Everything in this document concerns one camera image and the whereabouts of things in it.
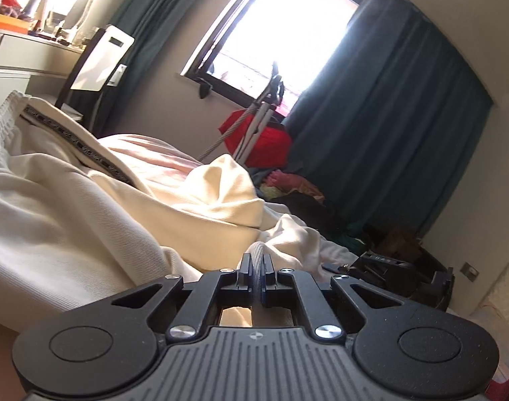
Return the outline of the orange box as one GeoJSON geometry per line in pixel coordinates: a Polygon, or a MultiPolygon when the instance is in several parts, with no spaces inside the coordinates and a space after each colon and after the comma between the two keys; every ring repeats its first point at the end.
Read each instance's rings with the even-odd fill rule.
{"type": "Polygon", "coordinates": [[[9,31],[20,34],[27,34],[30,22],[20,20],[18,18],[0,14],[0,30],[9,31]]]}

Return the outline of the teal left curtain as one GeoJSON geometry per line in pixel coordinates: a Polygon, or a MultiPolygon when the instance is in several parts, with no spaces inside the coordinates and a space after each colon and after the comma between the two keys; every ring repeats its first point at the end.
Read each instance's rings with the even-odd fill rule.
{"type": "Polygon", "coordinates": [[[176,69],[187,61],[224,18],[232,0],[125,0],[111,19],[112,24],[134,38],[122,63],[127,66],[118,86],[106,89],[91,132],[111,134],[150,83],[155,67],[180,52],[176,69]]]}

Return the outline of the white dressing table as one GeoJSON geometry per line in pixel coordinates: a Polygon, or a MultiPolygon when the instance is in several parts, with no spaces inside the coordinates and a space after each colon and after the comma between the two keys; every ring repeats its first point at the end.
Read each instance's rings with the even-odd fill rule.
{"type": "Polygon", "coordinates": [[[58,97],[80,55],[74,47],[0,30],[0,106],[13,91],[58,97]]]}

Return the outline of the cream white trousers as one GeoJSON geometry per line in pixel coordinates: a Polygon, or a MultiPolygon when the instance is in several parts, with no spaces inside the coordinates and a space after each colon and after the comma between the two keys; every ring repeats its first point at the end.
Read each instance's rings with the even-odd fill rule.
{"type": "Polygon", "coordinates": [[[309,272],[354,255],[262,200],[230,156],[155,191],[48,102],[12,92],[0,106],[0,324],[22,330],[168,274],[196,281],[254,247],[309,272]]]}

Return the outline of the teal right curtain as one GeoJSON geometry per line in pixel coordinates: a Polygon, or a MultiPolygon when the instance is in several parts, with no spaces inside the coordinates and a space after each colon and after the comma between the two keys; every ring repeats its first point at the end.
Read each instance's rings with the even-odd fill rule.
{"type": "Polygon", "coordinates": [[[285,118],[288,163],[345,221],[422,236],[460,182],[492,105],[414,4],[363,0],[285,118]]]}

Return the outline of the teal curtain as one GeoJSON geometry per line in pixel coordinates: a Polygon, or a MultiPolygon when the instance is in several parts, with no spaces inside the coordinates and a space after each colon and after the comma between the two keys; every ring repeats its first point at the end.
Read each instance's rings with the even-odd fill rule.
{"type": "Polygon", "coordinates": [[[176,69],[187,61],[224,18],[232,0],[125,0],[111,19],[112,24],[134,38],[122,63],[127,66],[118,86],[106,89],[91,132],[111,134],[150,83],[155,67],[180,52],[176,69]]]}
{"type": "Polygon", "coordinates": [[[414,4],[363,0],[285,118],[288,163],[345,221],[422,236],[460,182],[492,105],[414,4]]]}

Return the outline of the pastel bed sheet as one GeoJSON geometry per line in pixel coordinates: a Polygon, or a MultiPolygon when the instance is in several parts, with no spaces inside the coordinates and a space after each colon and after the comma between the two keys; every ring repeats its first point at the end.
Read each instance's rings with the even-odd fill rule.
{"type": "Polygon", "coordinates": [[[149,136],[117,134],[99,142],[155,191],[181,186],[188,174],[202,165],[164,140],[149,136]]]}

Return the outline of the pile of clothes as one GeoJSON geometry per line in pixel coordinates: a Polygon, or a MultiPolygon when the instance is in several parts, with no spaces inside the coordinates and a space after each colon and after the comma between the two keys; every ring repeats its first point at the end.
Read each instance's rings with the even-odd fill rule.
{"type": "Polygon", "coordinates": [[[277,168],[249,170],[256,193],[267,202],[283,205],[292,215],[323,237],[361,253],[373,238],[363,224],[348,223],[338,215],[335,206],[306,178],[277,168]]]}

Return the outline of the silver spray can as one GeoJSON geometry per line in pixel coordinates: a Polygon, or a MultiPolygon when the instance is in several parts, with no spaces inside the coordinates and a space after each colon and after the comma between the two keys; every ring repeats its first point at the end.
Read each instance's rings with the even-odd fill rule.
{"type": "Polygon", "coordinates": [[[29,0],[23,9],[21,9],[19,18],[28,22],[41,19],[46,3],[47,0],[29,0]]]}

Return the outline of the brown paper bag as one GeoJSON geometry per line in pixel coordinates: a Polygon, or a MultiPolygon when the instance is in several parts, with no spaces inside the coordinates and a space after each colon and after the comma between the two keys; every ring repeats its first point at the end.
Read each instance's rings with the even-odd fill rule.
{"type": "Polygon", "coordinates": [[[399,228],[390,232],[374,247],[376,254],[413,263],[421,256],[421,247],[417,239],[399,228]]]}

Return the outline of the red bag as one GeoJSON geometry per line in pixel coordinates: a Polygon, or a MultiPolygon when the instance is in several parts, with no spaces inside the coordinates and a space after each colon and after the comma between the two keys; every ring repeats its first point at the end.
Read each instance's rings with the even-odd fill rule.
{"type": "MultiPolygon", "coordinates": [[[[252,120],[253,116],[248,116],[231,135],[225,138],[225,147],[230,154],[233,154],[238,147],[252,120]]],[[[285,127],[281,123],[270,120],[244,164],[255,168],[284,167],[291,145],[292,139],[285,127]]]]}

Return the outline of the wall socket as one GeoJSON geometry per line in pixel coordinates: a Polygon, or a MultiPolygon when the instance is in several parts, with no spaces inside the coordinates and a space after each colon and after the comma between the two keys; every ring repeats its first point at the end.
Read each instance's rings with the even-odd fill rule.
{"type": "Polygon", "coordinates": [[[480,275],[480,272],[470,263],[463,263],[461,273],[471,282],[476,281],[480,275]]]}

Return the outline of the white black chair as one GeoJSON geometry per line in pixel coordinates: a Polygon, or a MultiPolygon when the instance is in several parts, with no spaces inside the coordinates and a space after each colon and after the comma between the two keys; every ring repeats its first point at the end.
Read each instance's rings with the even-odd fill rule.
{"type": "Polygon", "coordinates": [[[134,42],[132,36],[114,25],[99,28],[67,77],[54,106],[62,110],[66,105],[77,112],[80,114],[77,122],[91,130],[102,92],[134,42]],[[78,111],[68,103],[72,92],[94,92],[98,97],[89,111],[78,111]]]}

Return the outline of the dark framed window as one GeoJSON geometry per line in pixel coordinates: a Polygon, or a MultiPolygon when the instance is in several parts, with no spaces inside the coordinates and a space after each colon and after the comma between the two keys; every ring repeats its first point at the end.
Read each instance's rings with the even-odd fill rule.
{"type": "Polygon", "coordinates": [[[327,64],[363,0],[231,0],[183,70],[204,99],[246,107],[279,75],[286,116],[327,64]]]}

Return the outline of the wavy white mirror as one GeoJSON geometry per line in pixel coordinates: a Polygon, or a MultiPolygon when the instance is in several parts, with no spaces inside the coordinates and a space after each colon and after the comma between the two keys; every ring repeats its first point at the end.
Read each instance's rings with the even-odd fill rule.
{"type": "Polygon", "coordinates": [[[70,31],[81,23],[91,0],[46,0],[42,32],[54,36],[60,29],[70,31]]]}

